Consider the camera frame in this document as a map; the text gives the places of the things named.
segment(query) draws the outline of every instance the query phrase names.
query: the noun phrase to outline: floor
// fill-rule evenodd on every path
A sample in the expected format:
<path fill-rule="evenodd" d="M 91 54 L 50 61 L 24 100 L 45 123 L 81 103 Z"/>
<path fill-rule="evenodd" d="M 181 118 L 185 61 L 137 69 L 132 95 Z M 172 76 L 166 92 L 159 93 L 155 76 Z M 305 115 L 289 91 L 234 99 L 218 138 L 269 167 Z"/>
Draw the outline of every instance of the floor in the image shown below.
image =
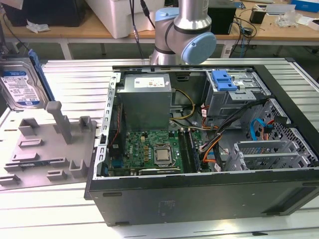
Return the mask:
<path fill-rule="evenodd" d="M 145 56 L 152 54 L 153 44 L 141 44 Z M 42 61 L 63 60 L 63 53 L 59 44 L 55 43 L 31 43 L 29 48 L 35 50 Z M 107 54 L 102 56 L 100 44 L 74 43 L 70 49 L 75 59 L 135 59 L 140 54 L 135 44 L 105 44 Z M 249 49 L 246 58 L 273 58 L 277 46 L 257 46 L 256 49 Z M 222 45 L 217 45 L 211 58 L 219 58 Z M 24 49 L 20 49 L 20 56 L 27 55 Z M 240 53 L 234 53 L 232 57 L 239 57 Z M 303 46 L 284 46 L 278 57 L 294 58 L 314 79 L 319 79 L 319 53 L 312 54 L 309 48 Z M 0 115 L 6 109 L 5 101 L 0 95 Z"/>

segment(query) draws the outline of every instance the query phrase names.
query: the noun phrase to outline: blue label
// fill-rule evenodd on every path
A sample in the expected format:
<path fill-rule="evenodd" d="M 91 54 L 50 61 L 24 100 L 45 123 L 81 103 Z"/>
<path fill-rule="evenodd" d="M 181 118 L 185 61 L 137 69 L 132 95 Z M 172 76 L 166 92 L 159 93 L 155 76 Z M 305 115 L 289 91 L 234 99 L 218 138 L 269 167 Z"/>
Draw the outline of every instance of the blue label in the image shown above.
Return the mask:
<path fill-rule="evenodd" d="M 3 76 L 26 76 L 25 71 L 5 71 Z"/>
<path fill-rule="evenodd" d="M 19 105 L 22 106 L 35 106 L 40 103 L 40 101 L 24 101 L 24 102 L 17 102 Z"/>

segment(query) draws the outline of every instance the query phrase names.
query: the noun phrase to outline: table leg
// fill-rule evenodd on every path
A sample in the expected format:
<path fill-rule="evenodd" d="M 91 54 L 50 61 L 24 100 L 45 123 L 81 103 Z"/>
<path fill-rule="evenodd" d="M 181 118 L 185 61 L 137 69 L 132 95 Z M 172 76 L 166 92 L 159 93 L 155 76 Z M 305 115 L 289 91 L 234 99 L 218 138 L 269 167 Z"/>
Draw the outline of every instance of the table leg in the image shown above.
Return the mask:
<path fill-rule="evenodd" d="M 279 56 L 281 50 L 283 49 L 284 46 L 279 46 L 277 51 L 274 53 L 274 56 Z"/>
<path fill-rule="evenodd" d="M 233 44 L 224 44 L 220 58 L 229 58 Z"/>
<path fill-rule="evenodd" d="M 63 39 L 59 43 L 60 43 L 65 60 L 73 60 L 73 55 L 72 55 L 72 52 L 70 51 L 68 41 L 66 39 Z"/>
<path fill-rule="evenodd" d="M 104 43 L 100 43 L 102 56 L 106 56 L 106 49 Z"/>

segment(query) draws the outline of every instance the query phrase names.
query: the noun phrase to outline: yellow cable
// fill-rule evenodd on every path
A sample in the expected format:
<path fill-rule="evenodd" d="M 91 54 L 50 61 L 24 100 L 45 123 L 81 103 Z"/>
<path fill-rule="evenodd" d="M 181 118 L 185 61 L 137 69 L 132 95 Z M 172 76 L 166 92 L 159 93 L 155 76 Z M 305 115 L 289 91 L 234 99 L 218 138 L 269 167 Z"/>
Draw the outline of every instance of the yellow cable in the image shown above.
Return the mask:
<path fill-rule="evenodd" d="M 189 115 L 187 115 L 187 116 L 182 116 L 182 117 L 174 117 L 174 118 L 170 118 L 171 120 L 184 120 L 184 119 L 187 119 L 187 118 L 189 118 L 189 117 L 191 117 L 193 114 L 194 114 L 194 112 L 195 112 L 195 104 L 194 104 L 194 102 L 192 101 L 192 99 L 184 92 L 184 91 L 181 91 L 181 90 L 179 90 L 179 89 L 176 89 L 176 91 L 179 91 L 179 92 L 181 92 L 184 96 L 186 96 L 188 99 L 189 99 L 189 101 L 191 102 L 191 105 L 193 106 L 193 108 L 192 108 L 192 110 L 191 110 L 191 112 L 190 112 L 190 114 Z"/>

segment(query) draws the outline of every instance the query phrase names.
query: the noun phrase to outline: sticker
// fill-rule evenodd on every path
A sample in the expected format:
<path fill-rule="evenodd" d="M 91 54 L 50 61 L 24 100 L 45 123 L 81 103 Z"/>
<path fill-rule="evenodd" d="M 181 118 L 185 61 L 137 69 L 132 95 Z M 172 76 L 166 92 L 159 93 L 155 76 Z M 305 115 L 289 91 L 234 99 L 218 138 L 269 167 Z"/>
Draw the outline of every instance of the sticker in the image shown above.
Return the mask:
<path fill-rule="evenodd" d="M 228 148 L 225 148 L 222 152 L 220 152 L 220 155 L 228 155 L 229 154 L 229 150 Z"/>
<path fill-rule="evenodd" d="M 165 217 L 173 214 L 175 209 L 176 201 L 160 201 L 158 206 L 158 215 Z"/>
<path fill-rule="evenodd" d="M 215 163 L 214 168 L 217 170 L 217 172 L 221 171 L 221 167 L 219 167 L 219 165 L 217 163 Z"/>
<path fill-rule="evenodd" d="M 1 80 L 9 91 L 13 100 L 22 106 L 34 106 L 40 103 L 33 86 L 28 83 L 25 71 L 5 71 Z"/>
<path fill-rule="evenodd" d="M 34 163 L 26 163 L 21 165 L 21 167 L 32 167 L 32 166 L 34 166 Z"/>
<path fill-rule="evenodd" d="M 134 88 L 165 87 L 164 77 L 138 77 L 134 79 Z"/>
<path fill-rule="evenodd" d="M 201 110 L 201 114 L 203 115 L 203 117 L 207 117 L 207 110 L 202 109 Z"/>

